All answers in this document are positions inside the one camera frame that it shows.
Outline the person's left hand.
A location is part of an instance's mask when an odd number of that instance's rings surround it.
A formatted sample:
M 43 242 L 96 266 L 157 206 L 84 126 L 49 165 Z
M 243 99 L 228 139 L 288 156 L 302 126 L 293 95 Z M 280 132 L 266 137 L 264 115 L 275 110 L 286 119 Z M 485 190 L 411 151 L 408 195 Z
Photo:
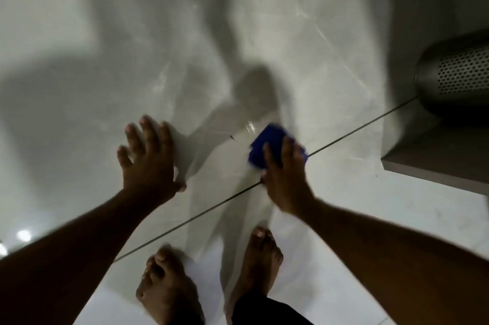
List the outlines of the person's left hand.
M 185 181 L 180 181 L 175 177 L 175 146 L 168 123 L 156 123 L 153 118 L 151 119 L 157 127 L 161 152 L 146 153 L 140 124 L 127 124 L 125 127 L 127 144 L 125 146 L 129 150 L 133 166 L 127 174 L 122 173 L 123 189 L 144 195 L 159 206 L 177 194 L 170 193 L 172 182 Z

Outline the person's right hand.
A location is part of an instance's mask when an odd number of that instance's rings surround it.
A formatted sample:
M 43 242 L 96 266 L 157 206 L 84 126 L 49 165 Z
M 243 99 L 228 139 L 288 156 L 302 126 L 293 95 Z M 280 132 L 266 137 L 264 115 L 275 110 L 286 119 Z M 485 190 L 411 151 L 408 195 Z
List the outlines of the person's right hand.
M 307 182 L 301 147 L 295 142 L 294 163 L 290 168 L 280 167 L 275 162 L 268 144 L 264 146 L 264 153 L 267 169 L 261 181 L 269 198 L 281 211 L 302 219 L 315 197 Z

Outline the blue cleaning sponge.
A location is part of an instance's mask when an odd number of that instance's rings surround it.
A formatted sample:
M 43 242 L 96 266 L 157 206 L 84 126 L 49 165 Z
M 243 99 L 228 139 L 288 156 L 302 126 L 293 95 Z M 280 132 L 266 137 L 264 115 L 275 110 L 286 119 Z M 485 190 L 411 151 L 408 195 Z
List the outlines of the blue cleaning sponge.
M 268 144 L 275 162 L 282 167 L 282 145 L 285 137 L 289 137 L 293 142 L 296 142 L 295 137 L 282 126 L 274 123 L 268 124 L 250 144 L 249 164 L 261 171 L 267 169 L 264 146 Z

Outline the person's right forearm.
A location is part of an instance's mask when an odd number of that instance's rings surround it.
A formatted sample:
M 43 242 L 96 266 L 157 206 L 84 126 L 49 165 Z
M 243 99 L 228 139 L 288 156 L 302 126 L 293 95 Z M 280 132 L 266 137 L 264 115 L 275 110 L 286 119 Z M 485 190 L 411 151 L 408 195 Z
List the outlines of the person's right forearm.
M 489 260 L 319 199 L 293 210 L 397 325 L 489 325 Z

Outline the person's left forearm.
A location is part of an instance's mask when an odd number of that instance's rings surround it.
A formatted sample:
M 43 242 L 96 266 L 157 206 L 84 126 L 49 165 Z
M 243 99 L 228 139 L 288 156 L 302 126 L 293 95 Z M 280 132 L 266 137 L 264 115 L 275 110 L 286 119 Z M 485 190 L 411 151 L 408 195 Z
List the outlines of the person's left forearm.
M 137 226 L 155 188 L 129 188 L 0 259 L 0 325 L 73 325 Z

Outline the person's left foot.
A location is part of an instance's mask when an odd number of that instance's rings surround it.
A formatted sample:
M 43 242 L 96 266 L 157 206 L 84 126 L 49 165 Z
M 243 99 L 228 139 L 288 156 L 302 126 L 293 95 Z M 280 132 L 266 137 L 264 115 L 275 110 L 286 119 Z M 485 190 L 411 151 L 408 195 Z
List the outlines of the person's left foot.
M 135 295 L 157 325 L 205 325 L 197 287 L 180 258 L 179 250 L 162 246 L 148 258 Z

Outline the person's foot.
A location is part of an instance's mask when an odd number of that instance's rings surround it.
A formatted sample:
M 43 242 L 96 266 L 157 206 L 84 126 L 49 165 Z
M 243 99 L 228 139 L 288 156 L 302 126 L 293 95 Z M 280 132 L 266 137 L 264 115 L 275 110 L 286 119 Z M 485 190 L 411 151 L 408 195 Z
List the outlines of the person's foot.
M 269 229 L 257 226 L 251 232 L 241 271 L 225 307 L 230 322 L 237 302 L 247 294 L 268 297 L 284 256 Z
M 148 258 L 135 295 L 157 325 L 205 325 L 197 287 L 180 258 L 179 250 L 162 246 Z

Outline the person's right foot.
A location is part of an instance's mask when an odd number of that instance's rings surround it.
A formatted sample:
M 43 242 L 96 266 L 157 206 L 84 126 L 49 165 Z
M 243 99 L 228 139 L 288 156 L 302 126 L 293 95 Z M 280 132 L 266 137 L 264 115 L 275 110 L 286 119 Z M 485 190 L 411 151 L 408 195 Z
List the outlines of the person's right foot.
M 251 232 L 241 271 L 225 307 L 230 322 L 237 302 L 247 294 L 268 297 L 284 256 L 269 229 L 257 226 Z

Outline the grey ledge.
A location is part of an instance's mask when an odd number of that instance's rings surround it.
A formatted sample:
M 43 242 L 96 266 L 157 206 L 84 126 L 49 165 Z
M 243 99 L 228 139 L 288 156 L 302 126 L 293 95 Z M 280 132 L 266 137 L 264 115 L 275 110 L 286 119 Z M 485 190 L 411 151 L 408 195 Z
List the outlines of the grey ledge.
M 441 124 L 381 162 L 387 171 L 489 197 L 489 125 Z

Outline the black trousers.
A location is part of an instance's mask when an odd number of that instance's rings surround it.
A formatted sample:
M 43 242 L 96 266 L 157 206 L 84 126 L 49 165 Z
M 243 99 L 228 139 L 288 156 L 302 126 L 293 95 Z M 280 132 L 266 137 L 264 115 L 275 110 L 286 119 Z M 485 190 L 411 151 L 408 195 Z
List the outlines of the black trousers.
M 255 288 L 234 296 L 234 306 L 227 325 L 314 325 L 291 306 L 269 298 Z M 204 320 L 188 304 L 173 306 L 164 312 L 161 325 L 205 325 Z

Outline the perforated metal bin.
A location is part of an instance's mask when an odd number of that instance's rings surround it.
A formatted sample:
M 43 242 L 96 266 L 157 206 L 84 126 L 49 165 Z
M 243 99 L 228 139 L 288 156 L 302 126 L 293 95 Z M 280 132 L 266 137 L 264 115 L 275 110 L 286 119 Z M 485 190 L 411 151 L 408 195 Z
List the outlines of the perforated metal bin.
M 424 109 L 438 117 L 489 122 L 489 28 L 429 46 L 415 87 Z

